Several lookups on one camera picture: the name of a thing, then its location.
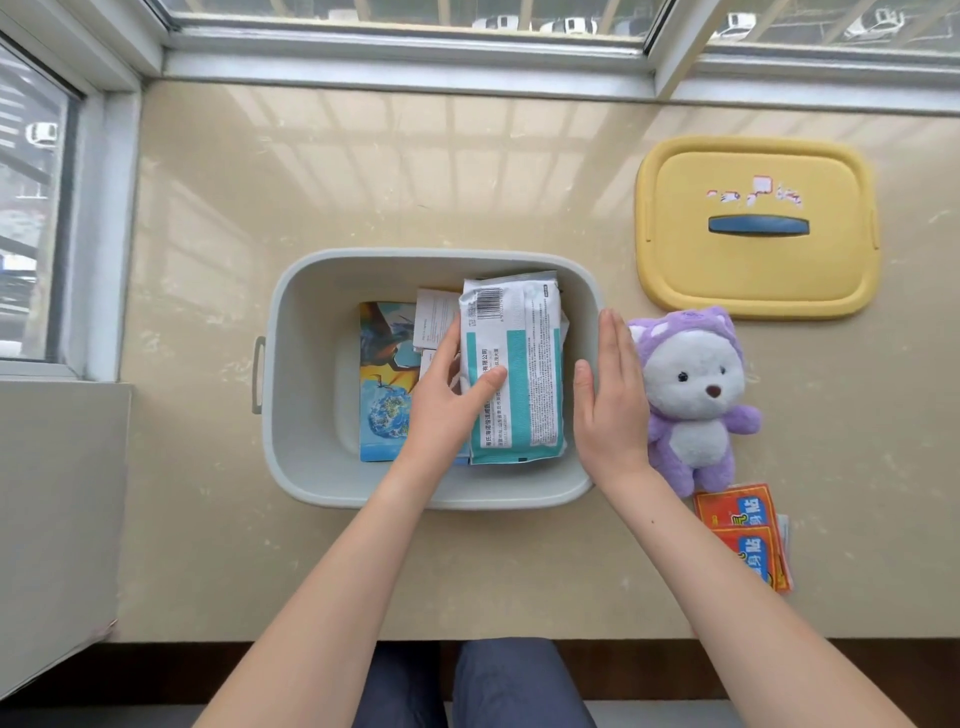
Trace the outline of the person's left hand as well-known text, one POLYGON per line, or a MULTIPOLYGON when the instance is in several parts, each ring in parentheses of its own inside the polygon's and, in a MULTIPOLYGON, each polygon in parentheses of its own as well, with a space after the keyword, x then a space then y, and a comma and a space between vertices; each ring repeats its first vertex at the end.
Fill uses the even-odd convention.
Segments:
POLYGON ((430 497, 468 442, 477 421, 464 421, 460 374, 461 317, 454 318, 414 387, 409 432, 388 480, 430 497))

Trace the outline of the person's right hand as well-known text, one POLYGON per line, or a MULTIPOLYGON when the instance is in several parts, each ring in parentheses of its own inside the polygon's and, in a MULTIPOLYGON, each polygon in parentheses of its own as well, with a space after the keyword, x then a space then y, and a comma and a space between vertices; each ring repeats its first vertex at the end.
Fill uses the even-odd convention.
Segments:
POLYGON ((594 374, 593 421, 576 421, 574 442, 582 467, 605 495, 632 482, 649 469, 647 434, 650 409, 642 365, 632 341, 632 383, 621 378, 613 312, 598 317, 598 348, 594 374))

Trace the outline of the teal and white soft packet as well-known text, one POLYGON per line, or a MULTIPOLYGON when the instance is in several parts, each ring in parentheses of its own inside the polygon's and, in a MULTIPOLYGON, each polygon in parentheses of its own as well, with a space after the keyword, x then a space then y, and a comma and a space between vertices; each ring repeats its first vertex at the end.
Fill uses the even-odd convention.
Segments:
POLYGON ((469 278, 459 304, 462 391, 489 370, 507 372, 474 422, 470 464, 517 465, 561 456, 567 448, 567 329, 557 272, 469 278))

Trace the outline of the person's right forearm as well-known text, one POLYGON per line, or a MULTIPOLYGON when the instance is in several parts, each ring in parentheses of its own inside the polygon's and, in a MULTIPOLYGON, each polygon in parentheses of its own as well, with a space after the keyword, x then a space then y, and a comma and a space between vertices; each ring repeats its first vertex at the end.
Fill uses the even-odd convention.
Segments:
POLYGON ((671 591, 749 728, 916 728, 657 472, 597 481, 671 591))

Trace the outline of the person's left forearm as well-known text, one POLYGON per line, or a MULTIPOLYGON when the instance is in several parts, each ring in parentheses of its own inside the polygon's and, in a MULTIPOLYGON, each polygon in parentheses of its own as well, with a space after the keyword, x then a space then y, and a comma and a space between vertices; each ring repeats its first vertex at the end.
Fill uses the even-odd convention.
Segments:
POLYGON ((444 473, 393 463, 193 728, 351 728, 416 527, 444 473))

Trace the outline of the purple and white plush bear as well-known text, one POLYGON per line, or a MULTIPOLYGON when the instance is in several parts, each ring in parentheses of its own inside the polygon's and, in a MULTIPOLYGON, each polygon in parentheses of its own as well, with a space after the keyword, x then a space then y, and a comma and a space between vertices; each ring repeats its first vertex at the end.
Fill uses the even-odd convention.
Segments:
POLYGON ((628 328, 650 407, 651 466, 683 500, 735 483, 731 437, 762 429, 762 413, 743 404, 745 359, 721 306, 634 319, 628 328))

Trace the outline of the white small card box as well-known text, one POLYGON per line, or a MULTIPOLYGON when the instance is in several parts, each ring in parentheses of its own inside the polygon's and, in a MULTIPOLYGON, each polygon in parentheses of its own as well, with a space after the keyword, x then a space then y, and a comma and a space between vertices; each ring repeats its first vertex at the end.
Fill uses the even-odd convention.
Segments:
POLYGON ((460 294, 430 288, 416 291, 412 345, 416 351, 435 351, 460 310, 460 294))

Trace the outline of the colourful picture box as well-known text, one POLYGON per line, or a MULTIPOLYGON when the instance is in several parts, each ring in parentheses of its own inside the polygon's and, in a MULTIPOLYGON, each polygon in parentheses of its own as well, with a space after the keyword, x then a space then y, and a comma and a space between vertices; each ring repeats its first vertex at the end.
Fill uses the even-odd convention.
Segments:
POLYGON ((359 459, 391 462, 406 441, 412 393, 435 350, 412 345, 416 302, 365 301, 359 313, 359 459))

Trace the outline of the grey plastic storage bin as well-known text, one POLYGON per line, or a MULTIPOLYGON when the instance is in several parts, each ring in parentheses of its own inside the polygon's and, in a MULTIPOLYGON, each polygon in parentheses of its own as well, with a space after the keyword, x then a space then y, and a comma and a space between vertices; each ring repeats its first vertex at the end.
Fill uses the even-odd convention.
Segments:
POLYGON ((281 274, 267 332, 256 340, 251 409, 262 418, 266 462, 291 498, 358 509, 389 469, 359 457, 359 306, 413 302, 423 288, 460 289, 465 279, 555 271, 571 323, 563 348, 565 435, 572 438, 572 365, 596 360, 605 306, 594 275, 573 260, 504 249, 335 248, 314 251, 281 274))

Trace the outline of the orange flat packet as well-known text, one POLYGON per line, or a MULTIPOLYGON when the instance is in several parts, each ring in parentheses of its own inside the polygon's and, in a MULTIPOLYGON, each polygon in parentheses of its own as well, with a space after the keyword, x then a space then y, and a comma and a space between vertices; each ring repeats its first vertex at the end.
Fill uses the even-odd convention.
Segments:
POLYGON ((711 533, 768 586, 780 594, 792 592, 780 535, 767 524, 712 528, 711 533))
POLYGON ((781 535, 779 516, 766 483, 736 486, 725 491, 700 491, 693 498, 694 511, 712 530, 725 528, 772 528, 781 535))

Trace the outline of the person's right leg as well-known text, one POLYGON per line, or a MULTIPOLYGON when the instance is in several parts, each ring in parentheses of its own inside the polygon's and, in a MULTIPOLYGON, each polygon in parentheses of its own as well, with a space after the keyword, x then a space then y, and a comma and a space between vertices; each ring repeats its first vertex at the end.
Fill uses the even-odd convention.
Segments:
POLYGON ((454 671, 454 728, 596 728, 555 643, 465 641, 454 671))

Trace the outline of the person's leg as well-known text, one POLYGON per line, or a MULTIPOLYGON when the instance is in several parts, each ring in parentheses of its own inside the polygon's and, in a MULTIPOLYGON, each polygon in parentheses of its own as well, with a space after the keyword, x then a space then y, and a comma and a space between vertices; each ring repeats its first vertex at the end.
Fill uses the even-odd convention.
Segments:
POLYGON ((449 728, 438 641, 380 640, 352 728, 449 728))
POLYGON ((555 643, 465 641, 454 671, 454 728, 596 728, 555 643))

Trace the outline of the person's left leg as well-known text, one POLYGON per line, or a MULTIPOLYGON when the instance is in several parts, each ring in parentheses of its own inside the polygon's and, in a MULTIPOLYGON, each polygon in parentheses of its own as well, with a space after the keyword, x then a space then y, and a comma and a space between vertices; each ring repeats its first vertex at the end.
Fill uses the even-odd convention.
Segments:
POLYGON ((449 728, 438 641, 380 640, 352 728, 449 728))

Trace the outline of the grey window frame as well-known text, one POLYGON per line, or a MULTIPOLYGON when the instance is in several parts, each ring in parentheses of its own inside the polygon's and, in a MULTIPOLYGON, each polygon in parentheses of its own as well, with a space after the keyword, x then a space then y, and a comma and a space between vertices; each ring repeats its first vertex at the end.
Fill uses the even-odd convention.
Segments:
POLYGON ((116 382, 132 242, 139 120, 152 82, 452 93, 576 101, 960 116, 960 50, 909 50, 960 0, 933 0, 879 50, 839 39, 879 0, 857 0, 821 43, 763 43, 790 0, 771 0, 743 41, 710 43, 733 0, 662 0, 645 40, 531 30, 354 23, 194 10, 162 0, 0 0, 0 42, 66 92, 66 171, 55 179, 17 153, 0 165, 59 201, 48 267, 46 352, 0 357, 0 380, 116 382))

